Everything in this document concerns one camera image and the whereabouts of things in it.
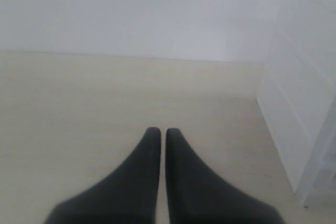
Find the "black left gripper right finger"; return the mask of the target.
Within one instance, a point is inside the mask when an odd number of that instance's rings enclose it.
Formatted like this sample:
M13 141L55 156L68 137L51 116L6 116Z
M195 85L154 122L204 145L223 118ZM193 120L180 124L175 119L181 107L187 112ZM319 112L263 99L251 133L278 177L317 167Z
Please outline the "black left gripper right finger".
M166 132L165 180L170 223L283 223L273 206L219 177L181 130Z

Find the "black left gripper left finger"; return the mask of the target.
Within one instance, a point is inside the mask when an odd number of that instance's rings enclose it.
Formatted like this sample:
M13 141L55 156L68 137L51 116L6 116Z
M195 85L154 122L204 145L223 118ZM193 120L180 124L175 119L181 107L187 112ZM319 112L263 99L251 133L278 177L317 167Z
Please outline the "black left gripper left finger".
M155 223L160 165L161 131L149 127L111 174L58 204L45 223Z

